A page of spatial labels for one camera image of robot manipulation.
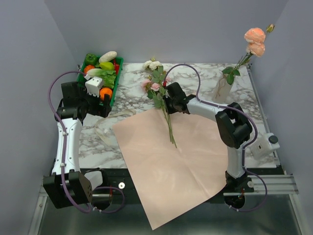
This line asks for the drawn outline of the white rose stem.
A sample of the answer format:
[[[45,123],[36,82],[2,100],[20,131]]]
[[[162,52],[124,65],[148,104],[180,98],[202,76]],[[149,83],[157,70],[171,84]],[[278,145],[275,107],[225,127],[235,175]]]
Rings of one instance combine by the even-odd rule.
[[[151,74],[148,75],[147,79],[152,80],[155,83],[160,83],[161,85],[165,81],[166,71],[161,62],[156,61],[154,58],[146,61],[143,64],[143,69],[145,71],[150,71]]]

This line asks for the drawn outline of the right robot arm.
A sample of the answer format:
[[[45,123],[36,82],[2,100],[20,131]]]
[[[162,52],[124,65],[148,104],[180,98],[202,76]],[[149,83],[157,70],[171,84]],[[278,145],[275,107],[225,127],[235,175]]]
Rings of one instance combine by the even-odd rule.
[[[244,169],[244,144],[250,139],[252,126],[238,103],[223,106],[200,100],[196,95],[186,95],[179,83],[166,86],[163,97],[169,114],[198,115],[214,121],[219,135],[227,146],[228,166],[225,172],[225,187],[235,192],[247,178]]]

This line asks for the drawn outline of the peach rose stem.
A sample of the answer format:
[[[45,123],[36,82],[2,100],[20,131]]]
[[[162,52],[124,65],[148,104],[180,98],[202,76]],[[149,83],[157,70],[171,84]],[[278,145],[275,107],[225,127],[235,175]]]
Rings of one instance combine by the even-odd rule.
[[[265,53],[265,40],[268,34],[275,29],[274,24],[270,24],[265,31],[261,28],[251,28],[244,34],[247,42],[246,54],[235,66],[225,68],[222,73],[225,75],[226,83],[232,85],[235,77],[240,76],[239,68],[249,63],[253,56],[262,57]]]

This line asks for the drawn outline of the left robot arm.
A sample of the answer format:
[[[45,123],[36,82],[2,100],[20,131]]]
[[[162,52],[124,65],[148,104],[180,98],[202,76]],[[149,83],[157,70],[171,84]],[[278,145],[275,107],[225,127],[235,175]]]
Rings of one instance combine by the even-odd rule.
[[[63,98],[53,109],[58,127],[57,154],[51,175],[43,179],[43,187],[57,209],[91,203],[94,190],[104,193],[109,186],[103,170],[82,173],[79,166],[80,134],[94,97],[78,82],[63,83],[61,90]]]

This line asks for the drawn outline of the cream ribbon gold lettering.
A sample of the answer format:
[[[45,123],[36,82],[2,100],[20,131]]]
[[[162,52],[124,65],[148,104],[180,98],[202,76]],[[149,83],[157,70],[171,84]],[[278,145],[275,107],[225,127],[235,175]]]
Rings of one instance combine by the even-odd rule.
[[[123,111],[117,112],[115,114],[109,114],[107,117],[105,118],[101,118],[99,119],[96,124],[94,125],[94,132],[95,134],[102,140],[102,142],[108,146],[111,147],[113,145],[112,141],[110,140],[110,133],[112,132],[112,129],[110,127],[105,128],[104,130],[102,130],[100,128],[100,125],[103,122],[106,122],[107,120],[109,120],[110,118],[116,118],[119,116],[133,116],[136,114],[136,110],[135,109],[125,109]]]

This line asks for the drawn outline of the pink wrapping paper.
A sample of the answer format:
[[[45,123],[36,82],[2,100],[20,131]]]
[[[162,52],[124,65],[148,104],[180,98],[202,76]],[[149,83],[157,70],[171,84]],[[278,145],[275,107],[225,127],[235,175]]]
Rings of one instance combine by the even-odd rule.
[[[152,229],[207,201],[225,184],[227,147],[214,121],[151,109],[113,126]]]

